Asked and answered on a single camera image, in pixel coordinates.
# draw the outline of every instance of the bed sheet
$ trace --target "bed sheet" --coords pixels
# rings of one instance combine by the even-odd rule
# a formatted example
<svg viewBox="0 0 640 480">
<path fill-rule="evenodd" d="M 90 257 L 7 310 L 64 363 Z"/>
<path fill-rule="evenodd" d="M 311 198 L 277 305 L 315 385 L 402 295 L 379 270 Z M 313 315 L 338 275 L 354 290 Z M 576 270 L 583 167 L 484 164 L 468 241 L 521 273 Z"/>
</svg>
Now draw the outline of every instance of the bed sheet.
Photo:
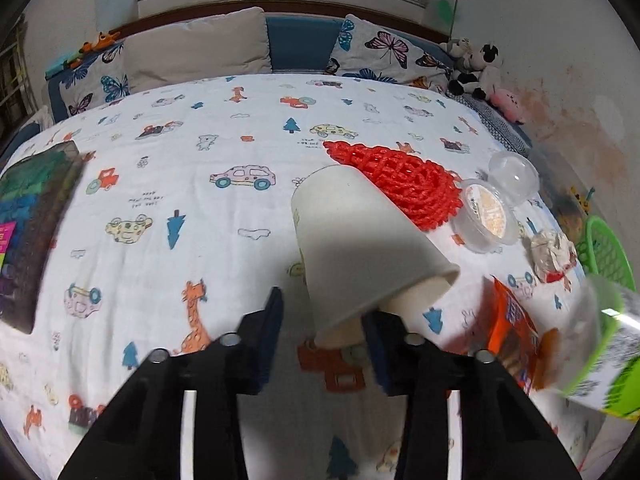
<svg viewBox="0 0 640 480">
<path fill-rule="evenodd" d="M 324 140 L 388 146 L 462 179 L 482 176 L 504 147 L 475 113 L 431 91 L 372 80 L 223 77 L 73 116 L 21 146 L 10 164 L 69 139 L 87 163 L 50 250 L 34 331 L 0 324 L 0 418 L 36 473 L 57 477 L 100 407 L 152 349 L 192 351 L 233 331 L 276 285 L 286 314 L 271 381 L 239 402 L 249 477 L 391 479 L 405 399 L 383 395 L 362 348 L 350 352 L 363 368 L 359 392 L 329 392 L 321 372 L 301 370 L 298 348 L 314 327 L 290 198 L 306 176 L 335 164 Z M 557 228 L 540 200 L 516 216 L 523 236 Z M 511 283 L 540 330 L 565 322 L 580 269 L 543 285 L 521 242 L 482 255 L 452 235 L 448 224 L 428 233 L 460 265 L 460 279 L 408 320 L 411 330 L 464 348 L 492 276 Z M 549 392 L 532 398 L 579 464 L 600 414 Z M 453 394 L 452 479 L 460 477 L 456 403 Z"/>
</svg>

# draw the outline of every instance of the paper cup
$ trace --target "paper cup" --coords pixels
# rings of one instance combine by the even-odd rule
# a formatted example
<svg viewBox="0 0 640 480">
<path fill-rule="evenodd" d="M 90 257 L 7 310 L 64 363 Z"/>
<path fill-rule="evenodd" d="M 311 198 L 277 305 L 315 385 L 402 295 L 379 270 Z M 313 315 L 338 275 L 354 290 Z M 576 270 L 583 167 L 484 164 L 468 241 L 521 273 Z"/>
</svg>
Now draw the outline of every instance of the paper cup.
<svg viewBox="0 0 640 480">
<path fill-rule="evenodd" d="M 351 166 L 309 175 L 291 199 L 316 324 L 316 345 L 364 340 L 360 317 L 378 307 L 415 318 L 447 292 L 460 268 Z"/>
</svg>

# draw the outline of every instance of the red woven object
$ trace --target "red woven object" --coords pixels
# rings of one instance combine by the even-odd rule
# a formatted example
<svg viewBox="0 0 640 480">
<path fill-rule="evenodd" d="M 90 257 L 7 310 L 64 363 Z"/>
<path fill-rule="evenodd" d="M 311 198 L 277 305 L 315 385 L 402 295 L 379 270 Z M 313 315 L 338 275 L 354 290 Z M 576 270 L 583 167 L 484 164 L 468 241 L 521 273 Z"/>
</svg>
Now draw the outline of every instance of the red woven object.
<svg viewBox="0 0 640 480">
<path fill-rule="evenodd" d="M 422 231 L 444 224 L 462 207 L 453 175 L 435 162 L 343 140 L 323 145 L 333 160 L 358 168 Z"/>
</svg>

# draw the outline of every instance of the crumpled paper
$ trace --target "crumpled paper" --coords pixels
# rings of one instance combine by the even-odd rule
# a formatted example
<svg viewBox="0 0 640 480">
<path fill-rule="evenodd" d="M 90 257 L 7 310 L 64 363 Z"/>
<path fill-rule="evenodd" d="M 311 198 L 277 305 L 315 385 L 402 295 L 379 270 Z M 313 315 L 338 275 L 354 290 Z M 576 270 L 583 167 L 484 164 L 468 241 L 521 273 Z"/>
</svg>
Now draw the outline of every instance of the crumpled paper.
<svg viewBox="0 0 640 480">
<path fill-rule="evenodd" d="M 562 280 L 577 261 L 574 243 L 562 231 L 551 229 L 542 230 L 531 238 L 531 256 L 535 273 L 542 283 Z"/>
</svg>

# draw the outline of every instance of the green plastic basket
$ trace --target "green plastic basket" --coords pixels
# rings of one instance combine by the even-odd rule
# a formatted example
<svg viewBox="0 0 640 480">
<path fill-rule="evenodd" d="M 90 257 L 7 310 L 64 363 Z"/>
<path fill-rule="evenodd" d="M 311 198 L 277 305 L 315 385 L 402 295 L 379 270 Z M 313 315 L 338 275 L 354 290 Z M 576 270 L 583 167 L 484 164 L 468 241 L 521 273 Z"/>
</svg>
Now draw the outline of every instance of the green plastic basket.
<svg viewBox="0 0 640 480">
<path fill-rule="evenodd" d="M 599 274 L 636 291 L 634 274 L 618 238 L 600 217 L 589 216 L 582 240 L 575 247 L 586 274 Z"/>
</svg>

